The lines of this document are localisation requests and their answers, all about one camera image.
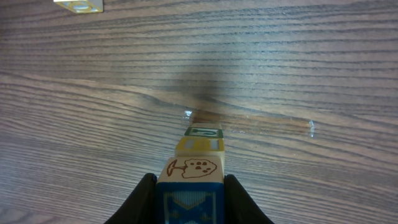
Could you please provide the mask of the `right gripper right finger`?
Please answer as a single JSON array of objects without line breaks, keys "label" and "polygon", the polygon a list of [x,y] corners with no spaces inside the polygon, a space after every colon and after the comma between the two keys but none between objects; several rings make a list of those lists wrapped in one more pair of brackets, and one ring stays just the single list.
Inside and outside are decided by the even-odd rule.
[{"label": "right gripper right finger", "polygon": [[224,211],[226,224],[274,224],[232,174],[224,177]]}]

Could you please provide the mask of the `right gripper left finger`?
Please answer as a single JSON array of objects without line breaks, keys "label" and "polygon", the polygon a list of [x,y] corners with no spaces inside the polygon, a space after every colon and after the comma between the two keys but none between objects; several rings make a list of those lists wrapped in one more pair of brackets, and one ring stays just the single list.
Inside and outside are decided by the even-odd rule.
[{"label": "right gripper left finger", "polygon": [[104,224],[155,224],[155,174],[147,173]]}]

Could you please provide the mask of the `blue letter X block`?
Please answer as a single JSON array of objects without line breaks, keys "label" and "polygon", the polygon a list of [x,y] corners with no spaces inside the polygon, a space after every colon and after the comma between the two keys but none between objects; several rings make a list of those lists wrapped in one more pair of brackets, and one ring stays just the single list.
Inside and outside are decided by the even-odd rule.
[{"label": "blue letter X block", "polygon": [[157,223],[224,224],[224,173],[215,156],[172,157],[155,185]]}]

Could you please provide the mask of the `white block green number side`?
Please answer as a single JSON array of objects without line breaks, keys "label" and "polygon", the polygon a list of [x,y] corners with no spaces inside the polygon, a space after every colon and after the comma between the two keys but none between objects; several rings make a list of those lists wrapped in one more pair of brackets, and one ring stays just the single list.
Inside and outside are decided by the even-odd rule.
[{"label": "white block green number side", "polygon": [[175,156],[217,156],[224,169],[224,139],[184,136],[175,147]]}]

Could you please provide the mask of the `wooden block airplane drawing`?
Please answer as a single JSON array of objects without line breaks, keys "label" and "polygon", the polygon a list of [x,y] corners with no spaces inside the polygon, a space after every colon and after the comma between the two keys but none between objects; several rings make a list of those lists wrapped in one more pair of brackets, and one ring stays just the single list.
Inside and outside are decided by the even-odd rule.
[{"label": "wooden block airplane drawing", "polygon": [[184,135],[223,139],[223,130],[220,124],[194,123],[187,128]]}]

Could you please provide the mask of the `yellow top block near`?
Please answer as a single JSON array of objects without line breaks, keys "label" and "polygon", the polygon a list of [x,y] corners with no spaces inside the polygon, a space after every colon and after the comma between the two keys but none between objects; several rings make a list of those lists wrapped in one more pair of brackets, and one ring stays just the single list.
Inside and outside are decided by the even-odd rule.
[{"label": "yellow top block near", "polygon": [[53,0],[53,2],[76,14],[101,13],[103,0]]}]

